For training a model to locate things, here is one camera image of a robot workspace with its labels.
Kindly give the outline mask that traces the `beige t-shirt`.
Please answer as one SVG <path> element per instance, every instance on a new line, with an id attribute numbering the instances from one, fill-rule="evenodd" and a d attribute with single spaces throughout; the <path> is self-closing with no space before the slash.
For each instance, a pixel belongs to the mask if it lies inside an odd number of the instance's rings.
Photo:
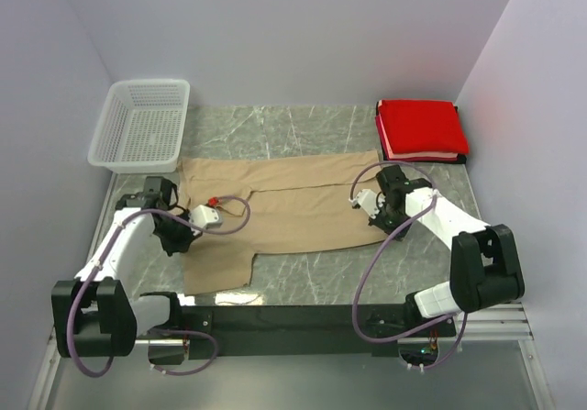
<path id="1" fill-rule="evenodd" d="M 227 196 L 225 236 L 203 235 L 182 256 L 183 291 L 208 294 L 249 284 L 258 254 L 355 248 L 384 234 L 349 203 L 354 180 L 377 191 L 375 150 L 272 160 L 187 159 L 179 164 L 180 204 Z"/>

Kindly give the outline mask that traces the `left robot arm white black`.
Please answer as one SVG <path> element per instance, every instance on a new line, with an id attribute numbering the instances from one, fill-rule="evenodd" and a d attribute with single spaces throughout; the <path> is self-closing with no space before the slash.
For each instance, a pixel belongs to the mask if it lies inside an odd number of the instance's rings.
<path id="1" fill-rule="evenodd" d="M 146 178 L 143 190 L 125 194 L 95 255 L 73 279 L 58 281 L 51 306 L 58 352 L 69 358 L 127 356 L 136 337 L 153 329 L 162 338 L 177 336 L 183 315 L 177 294 L 144 293 L 130 300 L 126 286 L 143 245 L 150 236 L 172 256 L 185 253 L 193 231 L 160 211 L 171 211 L 179 199 L 177 185 L 161 176 Z"/>

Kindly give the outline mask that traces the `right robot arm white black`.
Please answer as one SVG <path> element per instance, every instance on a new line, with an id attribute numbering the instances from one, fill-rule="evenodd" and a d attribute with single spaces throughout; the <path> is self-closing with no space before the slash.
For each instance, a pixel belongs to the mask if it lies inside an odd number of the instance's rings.
<path id="1" fill-rule="evenodd" d="M 513 231 L 492 226 L 452 204 L 425 178 L 409 180 L 398 165 L 376 173 L 380 190 L 361 190 L 352 206 L 369 225 L 402 239 L 415 223 L 450 251 L 449 278 L 404 300 L 403 325 L 422 336 L 435 318 L 474 313 L 521 298 L 526 290 Z"/>

